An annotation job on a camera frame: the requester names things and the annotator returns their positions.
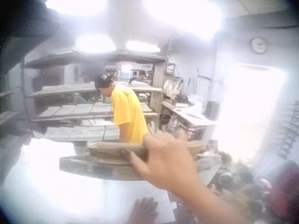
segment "ceiling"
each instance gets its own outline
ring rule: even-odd
[[[220,7],[224,18],[264,14],[288,9],[283,0],[210,1]],[[123,49],[126,41],[132,39],[157,43],[159,47],[162,47],[169,39],[175,39],[186,34],[182,30],[154,19],[147,13],[142,0],[110,0],[105,12],[96,16],[96,18],[63,17],[62,22],[63,35],[60,35],[60,40],[66,37],[65,33],[68,33],[71,38],[85,33],[105,33],[112,38],[119,49]]]

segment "wooden tool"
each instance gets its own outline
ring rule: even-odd
[[[191,141],[187,143],[187,147],[195,158],[206,144],[201,141]],[[131,150],[146,161],[148,152],[142,144],[95,142],[89,144],[88,148],[90,154],[60,158],[60,170],[107,180],[141,180],[132,166],[121,156],[120,150]]]

